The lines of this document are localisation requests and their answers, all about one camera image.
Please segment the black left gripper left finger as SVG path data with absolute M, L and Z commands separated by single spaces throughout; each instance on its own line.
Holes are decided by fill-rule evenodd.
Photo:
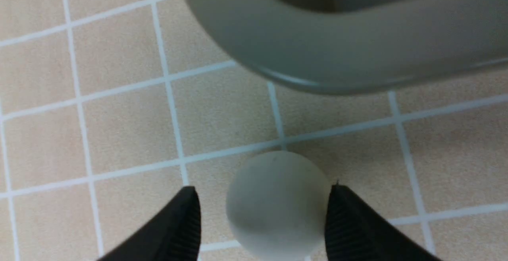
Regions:
M 184 186 L 150 221 L 102 261 L 197 261 L 201 205 L 193 186 Z

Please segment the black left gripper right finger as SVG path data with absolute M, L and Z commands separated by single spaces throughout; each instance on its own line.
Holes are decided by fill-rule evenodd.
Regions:
M 325 216 L 329 261 L 437 261 L 380 216 L 352 189 L 331 187 Z

